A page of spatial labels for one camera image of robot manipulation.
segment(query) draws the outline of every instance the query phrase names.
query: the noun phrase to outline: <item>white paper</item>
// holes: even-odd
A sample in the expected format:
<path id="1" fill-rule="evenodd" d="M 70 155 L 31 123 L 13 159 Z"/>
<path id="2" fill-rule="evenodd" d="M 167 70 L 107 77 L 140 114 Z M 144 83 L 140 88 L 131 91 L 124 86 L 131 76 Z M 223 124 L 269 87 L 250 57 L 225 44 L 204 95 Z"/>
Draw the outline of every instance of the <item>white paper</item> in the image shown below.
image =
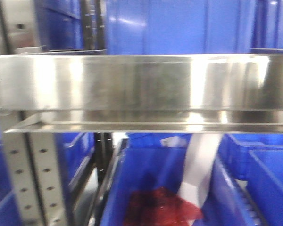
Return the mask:
<path id="1" fill-rule="evenodd" d="M 212 166 L 222 136 L 195 133 L 187 149 L 178 195 L 200 208 L 208 196 Z"/>
<path id="2" fill-rule="evenodd" d="M 160 143 L 163 147 L 186 147 L 188 145 L 188 142 L 179 136 L 162 139 Z"/>

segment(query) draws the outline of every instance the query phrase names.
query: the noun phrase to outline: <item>raw meat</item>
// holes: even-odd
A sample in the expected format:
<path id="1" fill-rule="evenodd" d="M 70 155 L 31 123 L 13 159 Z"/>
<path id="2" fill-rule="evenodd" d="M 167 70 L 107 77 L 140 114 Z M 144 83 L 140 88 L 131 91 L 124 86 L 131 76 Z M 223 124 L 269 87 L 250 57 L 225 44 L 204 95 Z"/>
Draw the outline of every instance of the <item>raw meat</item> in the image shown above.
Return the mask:
<path id="1" fill-rule="evenodd" d="M 202 218 L 200 208 L 161 187 L 131 194 L 123 226 L 189 226 Z"/>

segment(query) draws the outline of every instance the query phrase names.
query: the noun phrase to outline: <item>shelving unit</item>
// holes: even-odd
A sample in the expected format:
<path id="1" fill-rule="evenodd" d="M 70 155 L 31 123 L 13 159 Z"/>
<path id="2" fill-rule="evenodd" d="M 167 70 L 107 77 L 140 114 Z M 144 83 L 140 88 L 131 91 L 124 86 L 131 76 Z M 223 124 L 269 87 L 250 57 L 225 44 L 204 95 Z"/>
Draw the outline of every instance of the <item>shelving unit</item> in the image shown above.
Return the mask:
<path id="1" fill-rule="evenodd" d="M 0 125 L 22 219 L 71 226 L 61 132 L 283 133 L 283 55 L 0 56 Z M 116 162 L 103 140 L 89 225 Z"/>

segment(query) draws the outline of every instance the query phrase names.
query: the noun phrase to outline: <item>metal rack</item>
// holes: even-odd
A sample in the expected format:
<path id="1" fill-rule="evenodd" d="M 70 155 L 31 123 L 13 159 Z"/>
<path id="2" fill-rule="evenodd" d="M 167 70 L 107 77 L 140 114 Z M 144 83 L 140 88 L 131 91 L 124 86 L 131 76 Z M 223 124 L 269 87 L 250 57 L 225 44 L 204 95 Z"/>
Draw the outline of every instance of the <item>metal rack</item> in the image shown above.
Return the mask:
<path id="1" fill-rule="evenodd" d="M 283 55 L 0 56 L 0 125 L 24 223 L 71 226 L 59 133 L 283 133 Z"/>

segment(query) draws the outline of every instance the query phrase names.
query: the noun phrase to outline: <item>white plastic strip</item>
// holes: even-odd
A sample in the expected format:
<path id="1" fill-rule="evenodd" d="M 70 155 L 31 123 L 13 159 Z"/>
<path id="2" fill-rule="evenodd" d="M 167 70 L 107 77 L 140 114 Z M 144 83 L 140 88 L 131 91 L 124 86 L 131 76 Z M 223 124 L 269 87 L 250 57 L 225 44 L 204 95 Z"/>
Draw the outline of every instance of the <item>white plastic strip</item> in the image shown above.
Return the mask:
<path id="1" fill-rule="evenodd" d="M 193 134 L 185 157 L 178 195 L 202 207 L 208 192 L 214 159 L 223 134 Z"/>

